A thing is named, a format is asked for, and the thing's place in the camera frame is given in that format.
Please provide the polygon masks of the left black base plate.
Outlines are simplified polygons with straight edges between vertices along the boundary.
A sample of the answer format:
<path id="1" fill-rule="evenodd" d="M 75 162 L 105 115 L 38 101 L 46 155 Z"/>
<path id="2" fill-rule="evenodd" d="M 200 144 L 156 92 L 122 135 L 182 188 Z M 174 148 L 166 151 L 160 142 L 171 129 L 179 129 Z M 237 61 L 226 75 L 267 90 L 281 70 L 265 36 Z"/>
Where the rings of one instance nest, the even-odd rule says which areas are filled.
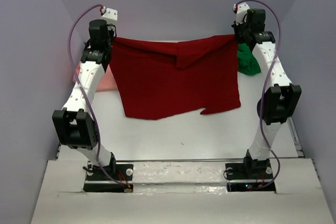
<path id="1" fill-rule="evenodd" d="M 83 190 L 87 193 L 132 193 L 133 163 L 117 163 L 115 173 L 111 169 L 104 171 L 90 162 L 82 169 L 85 171 Z"/>

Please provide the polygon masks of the green t shirt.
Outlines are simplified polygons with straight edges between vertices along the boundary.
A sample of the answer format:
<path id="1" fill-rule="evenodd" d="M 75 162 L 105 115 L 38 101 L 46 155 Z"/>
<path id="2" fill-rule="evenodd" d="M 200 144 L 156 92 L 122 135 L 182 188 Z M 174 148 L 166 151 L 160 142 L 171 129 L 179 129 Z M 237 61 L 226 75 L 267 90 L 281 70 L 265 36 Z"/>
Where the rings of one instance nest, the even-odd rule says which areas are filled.
<path id="1" fill-rule="evenodd" d="M 254 76 L 261 73 L 257 59 L 253 56 L 250 48 L 246 44 L 239 44 L 238 51 L 238 71 L 247 76 Z"/>

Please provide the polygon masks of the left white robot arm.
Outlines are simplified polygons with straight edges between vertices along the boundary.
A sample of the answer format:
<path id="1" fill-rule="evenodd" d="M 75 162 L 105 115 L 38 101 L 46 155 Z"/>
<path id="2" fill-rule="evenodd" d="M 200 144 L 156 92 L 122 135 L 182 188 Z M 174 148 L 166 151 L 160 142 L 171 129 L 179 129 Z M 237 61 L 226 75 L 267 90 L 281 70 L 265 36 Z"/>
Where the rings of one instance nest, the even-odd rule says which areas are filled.
<path id="1" fill-rule="evenodd" d="M 98 168 L 102 178 L 111 179 L 116 174 L 116 159 L 101 144 L 91 104 L 111 60 L 113 25 L 103 19 L 93 20 L 89 35 L 79 67 L 75 68 L 76 83 L 62 109 L 53 112 L 52 120 L 60 144 L 80 152 Z"/>

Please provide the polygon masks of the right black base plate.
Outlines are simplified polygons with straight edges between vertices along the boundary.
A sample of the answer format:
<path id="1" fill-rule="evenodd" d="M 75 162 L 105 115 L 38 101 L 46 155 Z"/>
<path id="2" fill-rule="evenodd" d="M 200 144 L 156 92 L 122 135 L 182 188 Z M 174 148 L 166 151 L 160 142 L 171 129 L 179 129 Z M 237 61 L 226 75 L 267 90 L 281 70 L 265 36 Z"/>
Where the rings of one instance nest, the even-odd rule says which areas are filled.
<path id="1" fill-rule="evenodd" d="M 226 179 L 226 189 L 229 193 L 242 193 L 248 191 L 276 192 L 275 183 L 272 182 L 273 173 L 270 164 L 265 168 L 245 170 L 243 163 L 227 163 L 223 177 Z"/>

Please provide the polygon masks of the pink folded t shirt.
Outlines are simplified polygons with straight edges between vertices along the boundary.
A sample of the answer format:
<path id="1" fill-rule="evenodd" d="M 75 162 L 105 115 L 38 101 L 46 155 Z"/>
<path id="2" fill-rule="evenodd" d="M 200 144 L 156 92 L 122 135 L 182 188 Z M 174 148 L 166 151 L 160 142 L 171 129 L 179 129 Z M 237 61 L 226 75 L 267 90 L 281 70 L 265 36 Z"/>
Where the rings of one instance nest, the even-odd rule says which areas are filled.
<path id="1" fill-rule="evenodd" d="M 83 72 L 86 72 L 87 67 L 95 67 L 97 68 L 99 65 L 94 61 L 86 61 L 85 63 L 80 62 L 76 67 L 76 74 L 80 79 L 83 76 Z M 96 91 L 109 91 L 109 90 L 117 90 L 117 84 L 113 77 L 110 65 L 107 66 L 106 72 L 100 79 L 100 82 L 97 85 Z"/>

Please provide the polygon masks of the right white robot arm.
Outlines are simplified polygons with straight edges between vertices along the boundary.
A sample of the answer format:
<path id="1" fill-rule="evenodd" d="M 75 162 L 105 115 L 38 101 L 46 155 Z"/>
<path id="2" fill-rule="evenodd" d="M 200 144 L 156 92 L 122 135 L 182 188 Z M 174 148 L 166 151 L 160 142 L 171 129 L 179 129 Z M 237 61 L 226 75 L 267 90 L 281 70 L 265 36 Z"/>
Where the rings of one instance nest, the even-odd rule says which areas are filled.
<path id="1" fill-rule="evenodd" d="M 302 89 L 293 84 L 285 73 L 277 55 L 276 47 L 280 43 L 272 32 L 265 30 L 265 10 L 241 3 L 236 4 L 233 11 L 236 20 L 232 27 L 237 42 L 249 47 L 265 80 L 257 103 L 259 125 L 256 135 L 241 163 L 226 164 L 226 178 L 249 181 L 263 177 L 271 180 L 272 145 L 282 125 L 292 117 Z"/>

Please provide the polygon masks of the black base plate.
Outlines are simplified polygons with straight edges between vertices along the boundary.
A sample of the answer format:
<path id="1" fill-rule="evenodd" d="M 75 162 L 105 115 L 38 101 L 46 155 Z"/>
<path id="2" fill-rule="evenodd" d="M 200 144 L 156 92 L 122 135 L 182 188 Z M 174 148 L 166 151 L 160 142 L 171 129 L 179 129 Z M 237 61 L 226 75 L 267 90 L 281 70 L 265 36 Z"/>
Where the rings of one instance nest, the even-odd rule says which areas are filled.
<path id="1" fill-rule="evenodd" d="M 275 183 L 272 182 L 273 173 L 270 164 L 265 168 L 245 170 L 243 163 L 227 163 L 223 177 L 226 179 L 226 189 L 229 193 L 242 193 L 248 191 L 276 192 Z"/>
<path id="2" fill-rule="evenodd" d="M 83 190 L 87 193 L 132 193 L 133 163 L 117 163 L 115 173 L 111 169 L 104 171 L 90 162 L 82 169 L 85 171 Z"/>

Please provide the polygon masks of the red t shirt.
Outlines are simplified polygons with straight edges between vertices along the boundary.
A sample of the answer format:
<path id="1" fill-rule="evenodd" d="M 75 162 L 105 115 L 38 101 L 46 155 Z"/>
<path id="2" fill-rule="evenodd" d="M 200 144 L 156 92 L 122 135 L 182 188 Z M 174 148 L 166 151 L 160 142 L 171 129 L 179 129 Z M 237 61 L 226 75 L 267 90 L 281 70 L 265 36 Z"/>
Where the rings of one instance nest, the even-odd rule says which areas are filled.
<path id="1" fill-rule="evenodd" d="M 234 35 L 181 42 L 117 38 L 110 68 L 125 116 L 158 120 L 240 107 Z"/>

